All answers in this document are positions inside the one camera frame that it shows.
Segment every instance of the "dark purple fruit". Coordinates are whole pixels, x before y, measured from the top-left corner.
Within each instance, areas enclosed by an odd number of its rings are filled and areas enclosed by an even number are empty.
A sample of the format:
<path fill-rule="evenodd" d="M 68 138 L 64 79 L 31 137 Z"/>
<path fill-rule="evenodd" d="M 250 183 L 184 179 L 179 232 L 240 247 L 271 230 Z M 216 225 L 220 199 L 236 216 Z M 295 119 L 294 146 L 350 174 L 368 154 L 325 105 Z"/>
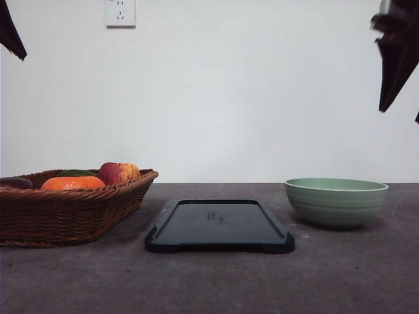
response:
<path fill-rule="evenodd" d="M 19 188 L 32 189 L 32 182 L 28 179 L 19 178 L 19 177 L 10 177 L 10 178 L 0 178 L 0 189 L 1 188 Z"/>

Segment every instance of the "outlet plate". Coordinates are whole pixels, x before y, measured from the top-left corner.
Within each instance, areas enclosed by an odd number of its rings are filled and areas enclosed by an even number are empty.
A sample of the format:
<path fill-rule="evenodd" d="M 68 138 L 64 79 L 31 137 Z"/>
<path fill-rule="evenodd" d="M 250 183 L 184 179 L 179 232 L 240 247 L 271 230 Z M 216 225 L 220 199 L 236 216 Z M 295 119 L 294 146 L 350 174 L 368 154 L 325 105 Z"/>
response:
<path fill-rule="evenodd" d="M 107 28 L 135 28 L 136 0 L 105 0 Z"/>

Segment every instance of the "black tray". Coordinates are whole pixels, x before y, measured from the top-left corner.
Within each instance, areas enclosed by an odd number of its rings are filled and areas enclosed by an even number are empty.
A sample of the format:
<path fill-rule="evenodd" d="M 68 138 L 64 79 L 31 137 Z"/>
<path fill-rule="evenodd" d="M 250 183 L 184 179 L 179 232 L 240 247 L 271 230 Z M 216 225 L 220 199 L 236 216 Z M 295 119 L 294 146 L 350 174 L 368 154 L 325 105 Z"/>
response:
<path fill-rule="evenodd" d="M 294 237 L 256 200 L 175 202 L 145 238 L 155 253 L 179 250 L 262 250 L 288 253 Z"/>

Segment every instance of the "mandarin orange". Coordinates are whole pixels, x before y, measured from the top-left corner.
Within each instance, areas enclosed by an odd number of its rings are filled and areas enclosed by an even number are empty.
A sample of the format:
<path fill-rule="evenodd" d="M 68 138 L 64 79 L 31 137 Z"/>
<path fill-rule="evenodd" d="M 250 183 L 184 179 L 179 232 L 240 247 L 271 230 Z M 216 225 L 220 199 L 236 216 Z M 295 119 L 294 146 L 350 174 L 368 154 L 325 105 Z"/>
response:
<path fill-rule="evenodd" d="M 42 184 L 41 190 L 74 190 L 77 188 L 103 188 L 106 184 L 97 177 L 55 177 Z"/>

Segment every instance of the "table surface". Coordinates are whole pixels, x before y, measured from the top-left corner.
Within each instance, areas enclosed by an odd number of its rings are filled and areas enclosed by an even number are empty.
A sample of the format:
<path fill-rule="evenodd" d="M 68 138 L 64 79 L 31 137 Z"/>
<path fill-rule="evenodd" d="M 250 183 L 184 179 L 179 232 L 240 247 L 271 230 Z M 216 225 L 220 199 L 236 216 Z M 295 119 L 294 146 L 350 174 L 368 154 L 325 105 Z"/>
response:
<path fill-rule="evenodd" d="M 143 242 L 179 199 L 261 200 L 294 235 L 289 254 L 156 254 Z M 153 184 L 140 210 L 78 247 L 1 247 L 2 313 L 419 313 L 419 184 L 390 184 L 355 230 L 294 214 L 283 184 Z"/>

